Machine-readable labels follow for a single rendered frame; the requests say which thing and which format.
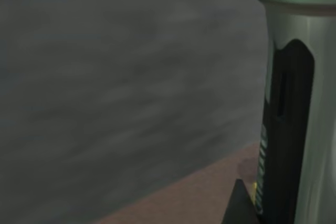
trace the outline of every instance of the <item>dark gray surface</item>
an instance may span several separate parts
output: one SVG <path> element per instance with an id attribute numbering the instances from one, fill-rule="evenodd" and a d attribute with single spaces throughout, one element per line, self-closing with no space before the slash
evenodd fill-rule
<path id="1" fill-rule="evenodd" d="M 91 223 L 258 140 L 256 0 L 0 3 L 0 223 Z"/>

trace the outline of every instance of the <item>brown surface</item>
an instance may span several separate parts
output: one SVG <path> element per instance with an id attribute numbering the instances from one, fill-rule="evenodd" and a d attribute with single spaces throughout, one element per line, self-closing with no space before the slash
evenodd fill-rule
<path id="1" fill-rule="evenodd" d="M 257 154 L 256 143 L 96 224 L 219 224 L 235 179 L 251 188 Z"/>

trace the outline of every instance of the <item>reddish-brown table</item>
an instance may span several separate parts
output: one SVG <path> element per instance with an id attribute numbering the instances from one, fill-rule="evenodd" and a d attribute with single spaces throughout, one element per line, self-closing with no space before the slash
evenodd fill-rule
<path id="1" fill-rule="evenodd" d="M 195 172 L 96 224 L 220 224 L 236 178 L 255 181 L 258 143 Z"/>

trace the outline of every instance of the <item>black pointed object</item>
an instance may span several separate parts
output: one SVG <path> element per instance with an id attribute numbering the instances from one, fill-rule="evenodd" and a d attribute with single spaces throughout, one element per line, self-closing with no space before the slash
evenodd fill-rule
<path id="1" fill-rule="evenodd" d="M 241 179 L 235 182 L 222 224 L 260 224 L 251 197 Z"/>

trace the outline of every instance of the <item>dark triangular object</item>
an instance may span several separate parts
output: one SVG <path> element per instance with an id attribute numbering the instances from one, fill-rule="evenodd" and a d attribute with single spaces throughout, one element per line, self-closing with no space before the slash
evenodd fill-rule
<path id="1" fill-rule="evenodd" d="M 241 179 L 237 179 L 222 224 L 260 224 L 250 195 Z"/>

